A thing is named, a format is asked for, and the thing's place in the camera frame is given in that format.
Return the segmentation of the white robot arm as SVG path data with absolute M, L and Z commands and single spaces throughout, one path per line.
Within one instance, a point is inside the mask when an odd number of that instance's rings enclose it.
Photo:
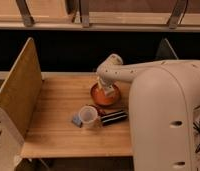
M 129 82 L 129 126 L 135 171 L 196 171 L 194 114 L 200 107 L 200 60 L 125 65 L 110 55 L 97 68 L 107 93 Z

